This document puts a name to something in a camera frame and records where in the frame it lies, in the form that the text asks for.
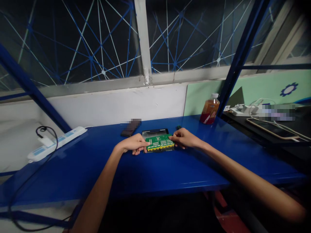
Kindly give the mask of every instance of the charging cable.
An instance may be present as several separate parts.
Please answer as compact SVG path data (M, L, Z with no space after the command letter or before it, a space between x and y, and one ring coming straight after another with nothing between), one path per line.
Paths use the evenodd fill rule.
M22 187L23 187L23 186L24 186L38 171L41 170L41 168L50 160L50 158L53 156L53 154L54 154L55 151L57 150L57 147L58 147L58 138L57 138L57 134L56 134L56 132L55 132L54 129L52 129L51 127L48 127L48 126L40 126L40 127L38 127L38 128L36 129L36 134L38 135L39 138L43 139L43 136L40 135L40 134L38 133L38 130L40 130L40 132L45 132L48 128L51 129L51 130L53 131L54 136L55 136L55 138L56 138L56 148L55 148L55 150L50 154L50 156L48 157L48 159L47 159L40 167L38 167L38 169L37 169L30 177L28 177L27 180L25 180L25 181L22 183L22 185L14 192L14 194L12 195L11 200L9 201L9 204L8 204L8 206L7 206L8 215L9 215L10 219L12 220L12 222L14 223L14 225L15 225L18 229L20 229L20 230L22 230L22 231L26 231L26 232L36 232L36 231L42 231L42 230L49 229L49 228L51 228L51 227L54 227L57 223L63 222L63 221L65 221L65 220L67 220L68 218L71 217L71 216L69 216L69 217L67 217L67 218L65 218L65 219L63 219L63 220L59 220L59 221L57 221L54 225L50 225L50 226L47 226L47 227L43 227L43 228L39 228L39 229L27 229L27 228L22 227L22 226L17 222L17 220L14 218L14 213L12 212L12 205L13 205L14 200L15 200L17 194L19 193L19 191L22 189Z
M260 98L260 99L258 99L258 100L256 100L256 101L252 102L252 105L251 105L250 109L252 109L252 107L253 107L258 101L260 101L260 100L261 100L261 102L260 102L258 105L260 105L264 100L271 100L271 101L273 101L274 104L276 104L275 101L272 100L272 99ZM253 118L254 120L261 121L261 120L259 120L258 118L253 117L253 116L252 116L252 113L253 113L253 112L251 111L250 114L249 114L249 116L250 116L251 118ZM305 140L305 141L311 140L311 138L309 138L309 137L307 137L307 136L305 136L305 135L303 135L303 134L301 134L301 133L298 133L298 132L294 131L293 129L291 129L291 128L285 126L285 125L276 123L276 121L270 122L270 121L265 121L265 120L264 120L263 122L266 122L266 123L275 125L275 126L281 128L281 129L283 129L283 130L287 130L287 131L290 131L290 132L292 132L292 133L295 133L295 134L297 134L297 135L299 136L299 138L302 139L302 140Z

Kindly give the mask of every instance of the blue table surface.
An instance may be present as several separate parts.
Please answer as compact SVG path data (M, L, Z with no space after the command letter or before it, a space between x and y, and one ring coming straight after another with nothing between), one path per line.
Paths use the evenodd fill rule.
M295 182L305 175L267 153L231 125L217 118L213 125L199 116L143 121L136 130L181 125L210 145L273 184ZM80 137L58 149L51 160L19 192L15 206L38 205L86 198L105 166L114 146L124 139L124 125L89 128ZM13 192L45 161L26 165L0 186L0 207L7 206ZM230 182L208 156L194 149L163 153L124 154L111 188L111 198L131 195L169 195L217 190Z

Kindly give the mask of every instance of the hand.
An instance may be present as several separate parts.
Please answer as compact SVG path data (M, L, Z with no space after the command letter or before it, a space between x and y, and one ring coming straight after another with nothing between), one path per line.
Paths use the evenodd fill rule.
M177 142L175 146L179 145L181 148L186 147L199 147L203 141L198 137L194 136L185 128L177 130L173 136L168 137L170 140Z
M119 142L116 147L123 150L123 153L128 150L132 150L133 155L139 155L140 151L144 150L147 153L146 146L149 146L150 142L146 142L141 134L135 134L123 141Z

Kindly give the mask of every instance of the white power strip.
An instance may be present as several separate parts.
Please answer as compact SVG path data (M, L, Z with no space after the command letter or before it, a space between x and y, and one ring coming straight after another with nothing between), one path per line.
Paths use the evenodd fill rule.
M242 109L239 107L235 107L232 108L231 111L232 114L237 117L250 117L250 113L252 113L253 117L256 117L259 116L258 109L258 105L252 106L252 108L251 106L244 105Z
M65 133L63 136L60 136L58 138L58 147L60 148L63 145L69 143L70 141L72 141L73 139L75 139L76 137L80 136L81 134L84 134L87 131L87 129L78 126L77 128L69 131L68 133ZM47 146L41 146L38 149L34 150L33 152L29 153L29 155L27 156L27 158L29 159L29 162L37 162L40 161L42 159L44 159L45 157L47 157L49 154L51 154L56 148L56 139L53 140L53 144L49 147Z

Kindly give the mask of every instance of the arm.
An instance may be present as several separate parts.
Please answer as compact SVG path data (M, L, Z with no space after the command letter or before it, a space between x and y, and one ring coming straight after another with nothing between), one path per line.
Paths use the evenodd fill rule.
M283 218L291 222L302 222L304 220L306 210L297 201L208 143L200 140L185 128L176 131L170 139L178 142L183 149L194 147L209 155L253 196Z
M140 134L136 134L115 146L103 171L83 204L72 228L72 233L97 233L107 206L113 177L122 154L132 150L133 155L138 155L142 150L146 152L146 146L149 145L150 142L145 142Z

